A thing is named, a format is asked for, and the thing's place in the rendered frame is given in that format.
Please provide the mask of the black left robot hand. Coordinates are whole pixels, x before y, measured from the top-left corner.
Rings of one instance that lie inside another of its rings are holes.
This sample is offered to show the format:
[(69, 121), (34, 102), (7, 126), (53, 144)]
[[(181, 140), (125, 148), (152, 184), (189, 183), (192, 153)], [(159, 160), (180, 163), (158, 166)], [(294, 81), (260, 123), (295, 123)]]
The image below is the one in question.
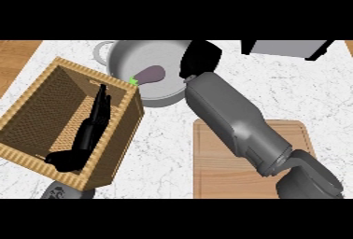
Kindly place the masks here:
[(106, 86), (100, 85), (90, 116), (82, 120), (75, 134), (72, 149), (56, 151), (46, 156), (44, 163), (51, 164), (57, 172), (66, 173), (82, 169), (108, 127), (109, 119), (111, 96), (106, 94)]

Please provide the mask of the wooden cutting board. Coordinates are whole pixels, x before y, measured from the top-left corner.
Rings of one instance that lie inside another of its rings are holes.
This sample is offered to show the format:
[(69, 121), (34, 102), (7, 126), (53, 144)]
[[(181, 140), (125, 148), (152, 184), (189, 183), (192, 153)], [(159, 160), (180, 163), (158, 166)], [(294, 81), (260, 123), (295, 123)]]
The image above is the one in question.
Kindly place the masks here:
[(276, 183), (286, 174), (261, 177), (251, 163), (233, 155), (201, 119), (193, 123), (193, 197), (279, 198)]

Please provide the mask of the wicker basket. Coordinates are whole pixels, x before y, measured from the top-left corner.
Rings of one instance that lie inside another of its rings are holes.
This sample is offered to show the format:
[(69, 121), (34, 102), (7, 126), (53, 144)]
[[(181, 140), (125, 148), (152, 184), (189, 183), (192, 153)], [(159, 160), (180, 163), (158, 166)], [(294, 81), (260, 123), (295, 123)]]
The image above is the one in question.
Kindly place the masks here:
[[(109, 125), (84, 168), (60, 173), (44, 163), (44, 157), (72, 147), (100, 85), (112, 96)], [(142, 117), (137, 86), (56, 58), (0, 118), (0, 158), (77, 190), (106, 186), (113, 181)]]

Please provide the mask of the grey appliance with black frame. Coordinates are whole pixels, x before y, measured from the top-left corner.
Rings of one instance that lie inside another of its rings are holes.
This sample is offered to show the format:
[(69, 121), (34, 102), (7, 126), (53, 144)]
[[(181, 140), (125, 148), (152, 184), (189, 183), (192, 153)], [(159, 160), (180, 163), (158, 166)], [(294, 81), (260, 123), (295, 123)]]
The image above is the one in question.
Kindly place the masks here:
[(279, 55), (316, 61), (326, 53), (332, 40), (240, 40), (240, 53)]

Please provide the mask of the purple eggplant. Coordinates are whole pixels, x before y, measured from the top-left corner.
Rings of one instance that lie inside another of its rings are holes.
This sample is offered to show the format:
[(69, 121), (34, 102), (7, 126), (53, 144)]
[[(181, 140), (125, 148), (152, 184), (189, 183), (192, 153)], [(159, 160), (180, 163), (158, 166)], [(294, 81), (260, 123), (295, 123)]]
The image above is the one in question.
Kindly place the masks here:
[(136, 86), (159, 82), (165, 77), (165, 70), (159, 65), (152, 65), (130, 77), (130, 83)]

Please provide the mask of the silver pot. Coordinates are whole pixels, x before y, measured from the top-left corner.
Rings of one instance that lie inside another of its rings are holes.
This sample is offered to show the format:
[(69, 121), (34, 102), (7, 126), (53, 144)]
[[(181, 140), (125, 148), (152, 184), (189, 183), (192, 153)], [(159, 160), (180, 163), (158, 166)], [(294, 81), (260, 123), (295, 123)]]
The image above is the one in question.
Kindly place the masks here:
[[(146, 107), (173, 105), (184, 97), (178, 65), (189, 44), (189, 40), (116, 40), (103, 41), (93, 48), (93, 58), (106, 66), (108, 74), (124, 81), (137, 81)], [(162, 79), (142, 83), (139, 76), (153, 66), (164, 72)]]

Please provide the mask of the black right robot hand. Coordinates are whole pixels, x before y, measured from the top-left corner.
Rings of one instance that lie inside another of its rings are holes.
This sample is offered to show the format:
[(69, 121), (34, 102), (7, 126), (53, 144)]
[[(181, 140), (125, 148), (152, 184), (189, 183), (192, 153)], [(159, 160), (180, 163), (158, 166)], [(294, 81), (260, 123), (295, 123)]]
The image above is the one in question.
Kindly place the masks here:
[(199, 76), (204, 72), (212, 72), (218, 66), (221, 49), (207, 40), (193, 40), (183, 53), (178, 76)]

